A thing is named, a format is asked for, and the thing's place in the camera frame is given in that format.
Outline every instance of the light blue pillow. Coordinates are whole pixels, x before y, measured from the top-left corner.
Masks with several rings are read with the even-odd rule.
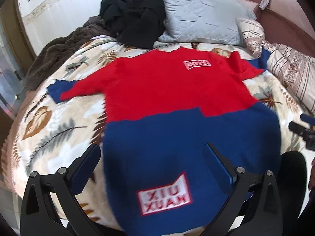
[[[165,32],[161,42],[242,45],[236,18],[256,19],[235,0],[164,0]]]

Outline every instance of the white label patch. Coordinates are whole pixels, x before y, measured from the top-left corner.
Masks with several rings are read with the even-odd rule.
[[[184,64],[188,70],[192,69],[193,67],[211,66],[209,61],[207,61],[206,59],[188,60],[184,61]]]
[[[137,192],[141,215],[149,215],[192,203],[185,173],[173,184]]]

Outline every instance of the brown fuzzy blanket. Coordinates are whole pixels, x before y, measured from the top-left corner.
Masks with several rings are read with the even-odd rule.
[[[83,44],[98,35],[108,35],[100,16],[91,17],[83,27],[74,30],[67,37],[59,37],[48,43],[37,56],[26,75],[26,89],[37,87],[52,75]]]

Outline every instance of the black clamp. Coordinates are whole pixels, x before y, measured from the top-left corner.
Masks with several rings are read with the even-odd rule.
[[[302,125],[291,121],[289,123],[289,129],[303,138],[306,142],[306,149],[315,151],[315,118],[302,113],[300,119],[308,123],[310,128],[307,129]]]
[[[273,172],[259,175],[236,168],[212,144],[204,146],[203,155],[222,192],[229,197],[200,236],[282,236],[281,202]],[[242,223],[229,231],[248,192],[253,195]]]
[[[62,167],[54,174],[43,176],[36,171],[32,172],[22,202],[21,236],[73,236],[62,225],[50,193],[56,193],[78,236],[102,236],[75,198],[75,195],[83,191],[99,160],[100,148],[92,144],[69,168]]]

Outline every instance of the black clothing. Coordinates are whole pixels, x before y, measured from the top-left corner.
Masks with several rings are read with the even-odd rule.
[[[307,182],[306,162],[300,152],[281,155],[277,185],[283,215],[283,236],[291,235],[297,225]]]
[[[102,233],[102,235],[104,236],[127,236],[124,232],[122,231],[118,231],[103,225],[100,225],[98,223],[95,223],[92,221],[92,223],[97,227],[97,229]],[[74,229],[72,228],[71,224],[68,223],[67,225],[67,229],[72,232],[73,235],[77,235],[74,231]]]
[[[310,192],[310,200],[297,220],[296,230],[290,236],[314,236],[315,235],[315,188]]]
[[[110,36],[121,43],[152,49],[163,34],[163,0],[103,0],[100,16]]]

